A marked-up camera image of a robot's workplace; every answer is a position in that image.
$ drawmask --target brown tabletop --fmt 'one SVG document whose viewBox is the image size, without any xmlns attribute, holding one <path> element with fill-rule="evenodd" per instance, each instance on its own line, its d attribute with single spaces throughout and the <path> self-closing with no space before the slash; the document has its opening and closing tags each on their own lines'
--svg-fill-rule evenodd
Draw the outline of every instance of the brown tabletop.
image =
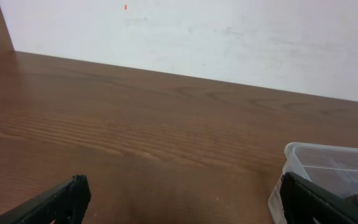
<svg viewBox="0 0 358 224">
<path fill-rule="evenodd" d="M 0 57 L 0 214 L 85 174 L 83 223 L 272 223 L 267 199 L 294 141 L 358 147 L 358 103 Z"/>
</svg>

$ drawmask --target clear plastic bin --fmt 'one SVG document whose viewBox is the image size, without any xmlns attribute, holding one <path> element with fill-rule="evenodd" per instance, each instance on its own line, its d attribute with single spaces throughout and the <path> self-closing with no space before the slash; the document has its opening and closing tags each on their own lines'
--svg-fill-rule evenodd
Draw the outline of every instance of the clear plastic bin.
<svg viewBox="0 0 358 224">
<path fill-rule="evenodd" d="M 341 198 L 358 193 L 358 149 L 293 142 L 284 153 L 283 174 L 294 172 Z M 268 200 L 275 224 L 287 223 L 280 187 L 281 179 Z"/>
</svg>

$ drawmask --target plastic container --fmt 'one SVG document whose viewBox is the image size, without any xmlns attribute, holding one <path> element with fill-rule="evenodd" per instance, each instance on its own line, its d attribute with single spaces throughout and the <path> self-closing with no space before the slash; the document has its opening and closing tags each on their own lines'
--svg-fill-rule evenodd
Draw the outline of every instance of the plastic container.
<svg viewBox="0 0 358 224">
<path fill-rule="evenodd" d="M 284 153 L 283 174 L 294 172 L 341 198 L 358 194 L 358 149 L 293 142 Z M 287 223 L 280 187 L 281 179 L 268 200 L 275 224 Z"/>
</svg>

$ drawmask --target white backdrop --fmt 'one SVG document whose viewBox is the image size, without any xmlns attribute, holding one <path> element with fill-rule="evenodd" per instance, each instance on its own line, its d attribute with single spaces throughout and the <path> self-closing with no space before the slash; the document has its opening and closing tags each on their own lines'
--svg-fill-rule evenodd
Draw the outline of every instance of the white backdrop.
<svg viewBox="0 0 358 224">
<path fill-rule="evenodd" d="M 18 51 L 358 101 L 358 0 L 0 5 Z"/>
</svg>

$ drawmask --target table surface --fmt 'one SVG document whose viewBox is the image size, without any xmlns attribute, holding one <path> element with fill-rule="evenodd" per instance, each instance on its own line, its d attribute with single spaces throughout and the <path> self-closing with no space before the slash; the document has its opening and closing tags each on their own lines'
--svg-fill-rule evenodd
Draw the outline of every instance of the table surface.
<svg viewBox="0 0 358 224">
<path fill-rule="evenodd" d="M 0 57 L 0 214 L 85 174 L 83 223 L 272 223 L 267 200 L 294 141 L 358 147 L 358 103 Z"/>
</svg>

